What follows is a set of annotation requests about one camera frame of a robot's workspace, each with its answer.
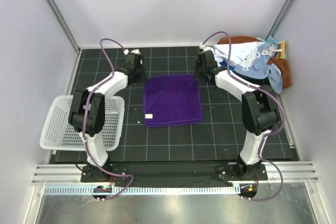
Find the purple towel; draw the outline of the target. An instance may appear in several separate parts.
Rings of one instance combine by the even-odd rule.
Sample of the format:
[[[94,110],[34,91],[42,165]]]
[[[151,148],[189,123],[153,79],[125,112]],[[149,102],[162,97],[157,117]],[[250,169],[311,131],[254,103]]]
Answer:
[[[187,74],[151,77],[143,86],[143,112],[146,127],[202,123],[199,82]]]

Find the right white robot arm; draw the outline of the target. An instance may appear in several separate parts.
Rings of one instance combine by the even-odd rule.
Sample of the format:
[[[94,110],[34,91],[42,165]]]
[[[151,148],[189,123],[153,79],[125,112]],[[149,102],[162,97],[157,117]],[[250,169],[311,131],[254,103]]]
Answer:
[[[265,142],[281,119],[279,102],[271,94],[271,86],[256,86],[218,66],[210,47],[199,49],[197,57],[195,77],[227,91],[241,102],[246,136],[234,171],[240,179],[249,180],[261,169]]]

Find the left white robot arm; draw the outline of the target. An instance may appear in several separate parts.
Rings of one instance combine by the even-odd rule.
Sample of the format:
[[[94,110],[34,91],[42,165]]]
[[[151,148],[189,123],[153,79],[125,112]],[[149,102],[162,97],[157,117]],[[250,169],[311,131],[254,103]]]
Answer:
[[[102,129],[105,124],[106,101],[117,92],[132,83],[147,80],[143,56],[138,49],[124,51],[126,58],[120,68],[112,72],[97,84],[82,90],[76,90],[72,97],[68,122],[81,137],[87,162],[93,169],[93,177],[99,182],[106,182],[111,172],[108,153],[104,148]]]

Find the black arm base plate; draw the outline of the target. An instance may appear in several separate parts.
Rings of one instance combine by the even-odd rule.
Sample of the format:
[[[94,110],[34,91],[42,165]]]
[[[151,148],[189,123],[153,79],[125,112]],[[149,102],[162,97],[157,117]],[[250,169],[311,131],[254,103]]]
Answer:
[[[109,173],[88,165],[83,168],[82,182],[101,182],[110,180],[113,174],[117,184],[128,182],[128,178],[117,177],[131,174],[134,186],[152,187],[183,187],[189,184],[230,182],[249,180],[266,181],[268,179],[265,165],[257,163],[251,168],[243,164],[222,161],[160,161],[160,162],[107,162],[103,166]]]

